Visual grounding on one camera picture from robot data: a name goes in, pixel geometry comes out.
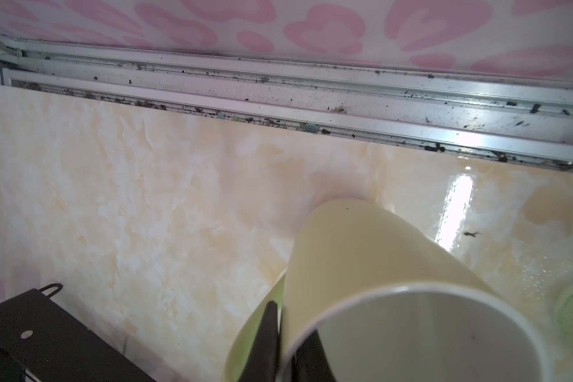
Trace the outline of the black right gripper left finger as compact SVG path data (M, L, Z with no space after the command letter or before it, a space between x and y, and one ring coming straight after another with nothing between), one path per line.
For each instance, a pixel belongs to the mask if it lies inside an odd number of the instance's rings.
M279 367L279 307L267 303L239 382L274 382Z

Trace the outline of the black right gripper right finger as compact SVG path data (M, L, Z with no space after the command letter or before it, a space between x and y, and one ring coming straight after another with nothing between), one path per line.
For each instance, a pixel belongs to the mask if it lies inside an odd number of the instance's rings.
M314 331L295 353L293 381L336 382L318 331Z

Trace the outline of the pale green ceramic mug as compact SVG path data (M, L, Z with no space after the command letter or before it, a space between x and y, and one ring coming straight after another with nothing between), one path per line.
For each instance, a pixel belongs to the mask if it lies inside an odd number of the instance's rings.
M268 302L279 307L275 381L318 331L336 381L549 381L543 338L462 262L369 202L316 208L284 276L237 335L223 380L239 381Z

